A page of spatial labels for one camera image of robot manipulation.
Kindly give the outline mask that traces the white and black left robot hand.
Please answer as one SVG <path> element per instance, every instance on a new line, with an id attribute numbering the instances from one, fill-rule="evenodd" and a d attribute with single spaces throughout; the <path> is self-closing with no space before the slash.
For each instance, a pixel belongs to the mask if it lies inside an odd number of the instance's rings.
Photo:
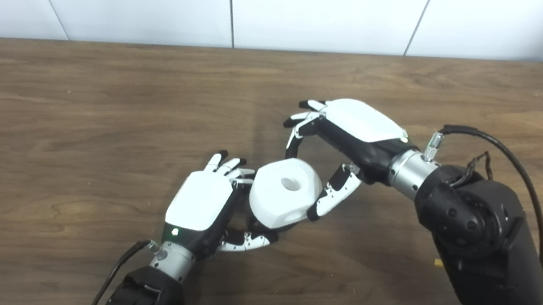
<path id="1" fill-rule="evenodd" d="M 277 243 L 280 234 L 275 231 L 229 228 L 254 183 L 256 172 L 246 162 L 220 150 L 203 169 L 189 173 L 165 213 L 161 242 L 182 246 L 195 260 Z"/>

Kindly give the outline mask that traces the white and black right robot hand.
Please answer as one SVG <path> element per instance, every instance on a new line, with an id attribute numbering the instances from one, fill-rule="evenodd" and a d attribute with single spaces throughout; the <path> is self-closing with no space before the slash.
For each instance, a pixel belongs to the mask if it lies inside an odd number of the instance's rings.
<path id="1" fill-rule="evenodd" d="M 367 103 L 355 99 L 303 100 L 304 112 L 289 116 L 284 128 L 291 129 L 285 157 L 297 158 L 304 138 L 318 136 L 349 158 L 328 179 L 307 210 L 316 221 L 346 200 L 363 184 L 391 186 L 393 163 L 407 151 L 416 151 L 404 128 Z"/>

